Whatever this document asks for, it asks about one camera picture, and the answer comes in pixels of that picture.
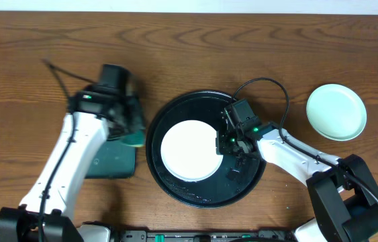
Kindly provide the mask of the white plate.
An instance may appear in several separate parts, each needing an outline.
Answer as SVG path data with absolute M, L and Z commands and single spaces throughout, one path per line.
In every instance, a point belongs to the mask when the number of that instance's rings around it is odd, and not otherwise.
M 160 146 L 167 171 L 184 182 L 211 177 L 224 158 L 216 153 L 216 137 L 216 130 L 202 121 L 186 120 L 172 126 Z

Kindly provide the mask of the black rectangular water tray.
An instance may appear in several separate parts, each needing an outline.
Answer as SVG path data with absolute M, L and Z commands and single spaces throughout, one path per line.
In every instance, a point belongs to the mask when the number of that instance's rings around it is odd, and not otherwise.
M 126 179 L 132 177 L 136 165 L 136 147 L 118 140 L 106 141 L 92 159 L 86 179 Z

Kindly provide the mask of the round black tray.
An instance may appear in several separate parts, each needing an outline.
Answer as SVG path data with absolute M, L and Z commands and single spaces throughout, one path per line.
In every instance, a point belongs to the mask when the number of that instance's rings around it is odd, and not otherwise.
M 192 91 L 164 105 L 151 122 L 146 139 L 146 160 L 156 183 L 170 197 L 198 208 L 218 208 L 245 197 L 260 180 L 266 162 L 259 155 L 224 156 L 218 170 L 202 181 L 183 181 L 165 168 L 160 145 L 165 133 L 186 120 L 198 120 L 215 130 L 226 127 L 221 112 L 231 95 L 221 91 Z

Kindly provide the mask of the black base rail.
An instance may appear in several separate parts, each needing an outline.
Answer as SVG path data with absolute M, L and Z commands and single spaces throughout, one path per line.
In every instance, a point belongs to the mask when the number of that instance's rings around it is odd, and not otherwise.
M 180 232 L 180 231 L 112 231 L 108 237 L 87 235 L 80 232 L 85 241 L 115 242 L 228 242 L 228 241 L 297 241 L 291 231 L 215 231 L 215 232 Z

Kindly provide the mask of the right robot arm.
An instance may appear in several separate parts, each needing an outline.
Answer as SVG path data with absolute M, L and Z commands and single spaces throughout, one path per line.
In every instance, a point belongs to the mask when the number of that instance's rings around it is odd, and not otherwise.
M 293 230 L 294 241 L 368 241 L 378 233 L 378 185 L 361 157 L 323 153 L 254 115 L 223 119 L 219 154 L 257 156 L 308 189 L 315 217 Z

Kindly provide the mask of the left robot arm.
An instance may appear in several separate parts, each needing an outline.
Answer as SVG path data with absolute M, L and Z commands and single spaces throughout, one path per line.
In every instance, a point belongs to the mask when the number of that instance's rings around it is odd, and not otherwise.
M 75 204 L 101 146 L 143 127 L 134 87 L 88 85 L 69 97 L 62 130 L 40 176 L 17 208 L 0 210 L 0 241 L 115 241 L 110 225 L 76 227 Z

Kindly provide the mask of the light green plate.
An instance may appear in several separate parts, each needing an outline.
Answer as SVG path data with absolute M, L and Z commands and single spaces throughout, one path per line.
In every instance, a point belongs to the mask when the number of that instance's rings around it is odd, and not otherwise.
M 336 141 L 356 138 L 367 124 L 367 110 L 362 99 L 339 84 L 315 89 L 307 100 L 306 114 L 314 130 Z

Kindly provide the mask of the green yellow sponge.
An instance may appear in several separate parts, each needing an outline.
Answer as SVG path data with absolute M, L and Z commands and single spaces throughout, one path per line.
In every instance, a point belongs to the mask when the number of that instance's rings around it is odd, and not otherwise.
M 145 145 L 145 132 L 138 130 L 131 134 L 125 135 L 120 139 L 120 142 L 129 147 L 143 147 Z

